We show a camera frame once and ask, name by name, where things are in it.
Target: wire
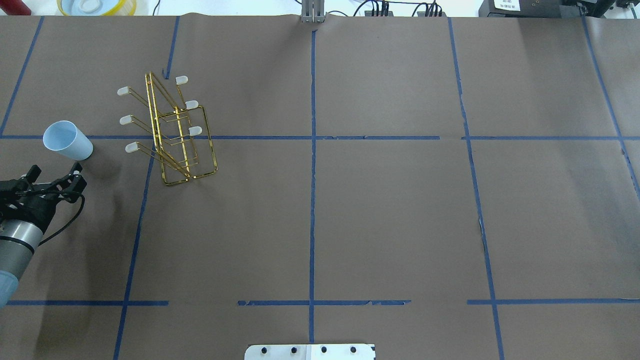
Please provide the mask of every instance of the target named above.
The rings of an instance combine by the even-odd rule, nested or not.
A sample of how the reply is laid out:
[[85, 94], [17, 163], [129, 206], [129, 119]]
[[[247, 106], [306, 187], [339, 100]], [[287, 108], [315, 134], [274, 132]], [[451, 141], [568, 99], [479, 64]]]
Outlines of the wire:
[[418, 6], [416, 6], [415, 9], [413, 9], [413, 14], [411, 14], [411, 17], [415, 16], [415, 13], [418, 11], [418, 8], [420, 7], [420, 5], [424, 5], [424, 7], [426, 8], [425, 12], [429, 10], [429, 4], [427, 4], [427, 3], [419, 3]]
[[344, 16], [349, 17], [349, 15], [347, 15], [347, 14], [345, 14], [345, 13], [343, 13], [342, 11], [339, 11], [339, 10], [332, 10], [332, 11], [330, 11], [330, 12], [328, 12], [328, 13], [341, 13], [341, 14], [343, 14]]
[[387, 1], [388, 3], [392, 3], [392, 4], [409, 4], [409, 5], [418, 5], [421, 3], [406, 3], [404, 1]]
[[71, 218], [71, 220], [69, 220], [63, 227], [60, 228], [60, 230], [56, 231], [55, 233], [51, 234], [48, 238], [42, 240], [38, 246], [44, 244], [45, 242], [55, 238], [57, 235], [59, 235], [60, 233], [62, 233], [64, 230], [66, 230], [69, 225], [71, 225], [72, 222], [76, 221], [76, 219], [80, 216], [80, 213], [82, 213], [82, 210], [84, 209], [84, 202], [85, 202], [85, 197], [83, 194], [79, 193], [79, 192], [64, 192], [64, 191], [52, 191], [52, 190], [40, 190], [40, 191], [26, 191], [26, 192], [21, 192], [21, 193], [17, 193], [17, 195], [20, 195], [21, 197], [25, 197], [25, 196], [33, 196], [33, 195], [44, 195], [44, 194], [55, 194], [55, 195], [77, 195], [81, 201], [80, 201], [80, 208], [78, 208], [78, 211], [76, 212], [76, 214], [74, 215], [74, 217]]
[[[362, 2], [362, 3], [360, 4], [360, 6], [358, 6], [358, 8], [356, 9], [356, 11], [353, 13], [353, 16], [358, 15], [358, 11], [360, 10], [360, 8], [361, 8], [364, 4], [368, 3], [369, 1], [370, 1], [370, 2], [372, 2], [372, 3], [374, 3], [374, 4], [376, 5], [376, 13], [378, 13], [378, 12], [380, 11], [380, 8], [378, 7], [378, 2], [377, 2], [377, 1], [375, 1], [375, 0], [366, 0], [366, 1]], [[373, 15], [373, 5], [371, 5], [371, 15]]]
[[424, 16], [428, 16], [428, 17], [435, 17], [437, 16], [436, 13], [438, 12], [438, 3], [436, 3], [435, 1], [433, 1], [431, 3], [431, 6], [429, 6], [429, 11], [428, 13], [424, 14]]
[[154, 11], [151, 13], [151, 16], [156, 16], [156, 9], [158, 9], [158, 6], [160, 6], [160, 1], [162, 0], [158, 0], [156, 7], [154, 8]]
[[82, 209], [84, 209], [84, 201], [85, 201], [85, 198], [84, 198], [84, 195], [83, 195], [83, 194], [81, 194], [81, 193], [73, 193], [73, 192], [67, 192], [67, 193], [65, 193], [65, 192], [59, 192], [59, 194], [60, 194], [60, 195], [69, 194], [69, 195], [78, 195], [78, 196], [80, 196], [80, 199], [81, 199], [81, 201], [80, 201], [80, 208], [78, 208], [78, 211], [76, 212], [76, 214], [74, 215], [74, 217], [72, 217], [72, 218], [71, 218], [71, 220], [69, 220], [69, 221], [68, 221], [68, 222], [67, 222], [63, 227], [61, 227], [61, 228], [60, 228], [60, 230], [58, 230], [58, 231], [56, 231], [55, 233], [51, 234], [51, 236], [50, 236], [50, 237], [48, 237], [48, 238], [46, 238], [46, 239], [42, 240], [42, 241], [38, 244], [38, 246], [41, 246], [41, 245], [42, 245], [42, 244], [44, 244], [45, 242], [47, 242], [47, 241], [49, 241], [49, 240], [51, 240], [51, 239], [55, 238], [57, 235], [59, 235], [60, 233], [62, 233], [64, 230], [66, 230], [66, 229], [69, 227], [69, 225], [71, 225], [71, 223], [72, 223], [72, 222], [76, 221], [76, 219], [80, 216], [80, 213], [82, 212]]

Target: white paper cup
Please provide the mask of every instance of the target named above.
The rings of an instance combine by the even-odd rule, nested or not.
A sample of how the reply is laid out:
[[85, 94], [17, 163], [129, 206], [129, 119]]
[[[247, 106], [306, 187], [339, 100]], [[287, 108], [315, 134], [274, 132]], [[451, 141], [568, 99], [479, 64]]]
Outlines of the white paper cup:
[[88, 158], [93, 152], [93, 144], [71, 121], [58, 121], [51, 124], [42, 137], [44, 146], [58, 154], [79, 161]]

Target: blue painter's tape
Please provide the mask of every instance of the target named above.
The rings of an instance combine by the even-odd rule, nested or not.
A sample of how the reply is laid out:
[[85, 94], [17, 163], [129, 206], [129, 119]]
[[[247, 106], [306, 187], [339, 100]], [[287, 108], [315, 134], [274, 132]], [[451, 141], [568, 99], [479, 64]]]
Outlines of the blue painter's tape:
[[411, 300], [316, 300], [317, 306], [403, 306]]
[[311, 32], [311, 209], [309, 212], [309, 343], [314, 343], [316, 285], [316, 30]]
[[369, 136], [338, 135], [318, 136], [318, 140], [440, 140], [439, 136]]
[[598, 66], [598, 60], [596, 59], [596, 54], [593, 52], [593, 46], [591, 45], [591, 36], [589, 35], [587, 20], [584, 18], [584, 16], [582, 16], [582, 27], [584, 28], [584, 36], [587, 39], [587, 48], [589, 49], [589, 54], [591, 55], [593, 68], [595, 69], [596, 75], [598, 76], [598, 82], [600, 83], [600, 88], [602, 89], [602, 93], [604, 94], [604, 99], [607, 102], [607, 108], [609, 109], [609, 114], [611, 115], [611, 121], [613, 121], [613, 126], [615, 127], [616, 134], [618, 135], [618, 139], [620, 140], [622, 153], [625, 157], [625, 161], [627, 162], [627, 168], [629, 170], [629, 175], [631, 176], [631, 181], [634, 185], [634, 189], [636, 190], [636, 197], [638, 198], [638, 200], [640, 200], [640, 186], [638, 185], [636, 172], [634, 171], [634, 167], [631, 164], [631, 160], [629, 159], [627, 146], [625, 145], [625, 141], [622, 137], [622, 132], [620, 131], [620, 126], [618, 125], [618, 119], [616, 118], [616, 113], [613, 111], [613, 106], [611, 106], [611, 100], [609, 99], [607, 87], [604, 85], [604, 80], [602, 79], [602, 74], [600, 73], [600, 67]]
[[616, 140], [617, 136], [464, 136], [462, 140]]
[[10, 300], [8, 306], [122, 306], [122, 301]]
[[0, 124], [0, 136], [2, 136], [2, 134], [4, 133], [4, 128], [6, 127], [6, 123], [9, 121], [9, 114], [11, 114], [11, 108], [13, 107], [13, 102], [15, 101], [16, 95], [18, 95], [18, 89], [20, 88], [20, 84], [22, 83], [24, 72], [27, 70], [27, 65], [29, 65], [29, 59], [31, 59], [31, 53], [33, 53], [33, 48], [36, 46], [36, 41], [38, 40], [38, 35], [40, 34], [40, 29], [42, 29], [43, 22], [44, 22], [44, 16], [41, 16], [40, 21], [38, 22], [38, 27], [36, 28], [36, 32], [33, 34], [33, 39], [31, 40], [29, 51], [27, 51], [27, 56], [25, 57], [24, 63], [22, 64], [22, 69], [20, 70], [20, 74], [18, 75], [18, 81], [15, 82], [15, 87], [13, 88], [13, 93], [11, 94], [9, 105], [6, 107], [2, 124]]
[[275, 135], [275, 136], [260, 136], [260, 135], [214, 135], [211, 136], [213, 140], [311, 140], [311, 136], [289, 136], [289, 135]]
[[175, 25], [173, 26], [173, 38], [171, 40], [171, 50], [169, 50], [169, 61], [167, 61], [166, 63], [166, 74], [164, 74], [165, 79], [169, 79], [169, 74], [171, 73], [171, 64], [173, 62], [173, 51], [175, 50], [175, 39], [178, 37], [178, 24], [180, 24], [180, 17], [176, 16]]
[[308, 300], [240, 300], [238, 306], [309, 306]]
[[[11, 300], [7, 306], [122, 306], [119, 300]], [[166, 300], [130, 301], [129, 306], [169, 306]]]
[[133, 272], [136, 268], [136, 257], [138, 256], [138, 245], [140, 244], [140, 233], [142, 231], [142, 219], [147, 208], [147, 195], [149, 193], [149, 181], [151, 179], [151, 170], [154, 167], [154, 158], [149, 159], [147, 168], [147, 179], [145, 180], [145, 189], [142, 193], [142, 203], [140, 205], [140, 215], [138, 217], [138, 227], [136, 229], [136, 238], [133, 243], [133, 251], [131, 252], [131, 263], [129, 264], [129, 275], [127, 276], [127, 287], [124, 292], [124, 301], [122, 304], [122, 312], [120, 313], [120, 325], [118, 326], [118, 335], [116, 336], [116, 345], [113, 351], [113, 359], [117, 360], [120, 355], [120, 345], [122, 344], [122, 334], [124, 333], [124, 324], [127, 318], [127, 306], [129, 305], [129, 295], [131, 294], [131, 284], [133, 283]]
[[[151, 135], [87, 135], [88, 139], [92, 140], [151, 140]], [[42, 135], [3, 135], [2, 139], [18, 139], [18, 140], [31, 140], [42, 139]]]
[[127, 306], [169, 306], [169, 302], [167, 300], [130, 300]]
[[640, 304], [640, 299], [592, 298], [592, 299], [474, 299], [467, 305], [554, 305], [554, 304]]
[[[458, 95], [460, 97], [460, 111], [462, 112], [462, 119], [464, 120], [464, 126], [465, 126], [465, 136], [466, 136], [466, 143], [467, 143], [467, 153], [468, 153], [468, 157], [469, 157], [469, 167], [471, 169], [471, 180], [473, 182], [474, 185], [474, 195], [476, 197], [476, 208], [477, 208], [477, 214], [478, 214], [478, 219], [480, 221], [481, 224], [481, 228], [480, 228], [480, 232], [481, 232], [481, 236], [482, 236], [482, 242], [484, 245], [484, 267], [486, 268], [486, 277], [487, 277], [487, 281], [489, 284], [489, 294], [491, 296], [492, 300], [495, 300], [495, 289], [493, 287], [493, 275], [492, 275], [492, 270], [491, 270], [491, 259], [489, 258], [489, 246], [487, 245], [487, 241], [486, 241], [486, 232], [484, 229], [484, 216], [483, 216], [483, 212], [482, 212], [482, 204], [480, 202], [480, 192], [478, 190], [478, 183], [477, 183], [477, 177], [476, 177], [476, 165], [474, 164], [474, 156], [473, 156], [473, 150], [471, 148], [471, 140], [469, 140], [471, 134], [469, 131], [469, 124], [467, 122], [467, 112], [465, 110], [465, 104], [462, 101], [462, 81], [460, 79], [460, 67], [458, 65], [458, 55], [456, 52], [456, 40], [455, 40], [455, 36], [453, 33], [453, 23], [451, 22], [451, 18], [447, 18], [448, 22], [449, 22], [449, 37], [451, 38], [451, 51], [453, 54], [453, 64], [454, 64], [454, 68], [456, 71], [456, 82], [458, 84]], [[502, 346], [502, 331], [500, 330], [500, 320], [498, 317], [498, 307], [494, 304], [492, 306], [492, 312], [493, 312], [493, 326], [495, 328], [495, 339], [497, 342], [497, 346], [498, 346], [498, 356], [500, 358], [500, 360], [504, 360], [504, 349]]]
[[[411, 300], [315, 300], [314, 306], [403, 306]], [[308, 300], [240, 300], [238, 306], [309, 306]]]

